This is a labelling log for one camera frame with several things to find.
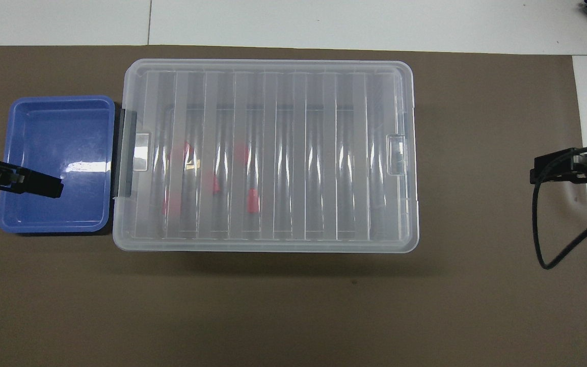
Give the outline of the brown table mat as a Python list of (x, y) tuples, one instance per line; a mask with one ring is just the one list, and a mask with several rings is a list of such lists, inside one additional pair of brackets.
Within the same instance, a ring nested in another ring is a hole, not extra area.
[(408, 254), (126, 252), (0, 230), (0, 367), (587, 367), (587, 241), (538, 265), (529, 170), (580, 146), (571, 56), (0, 46), (21, 97), (119, 101), (141, 58), (400, 60), (414, 73)]

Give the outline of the blue plastic tray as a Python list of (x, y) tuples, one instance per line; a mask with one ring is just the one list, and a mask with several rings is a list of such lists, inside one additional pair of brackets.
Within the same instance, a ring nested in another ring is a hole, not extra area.
[(61, 197), (0, 193), (8, 233), (98, 232), (110, 218), (116, 104), (103, 95), (26, 97), (9, 110), (3, 161), (58, 177)]

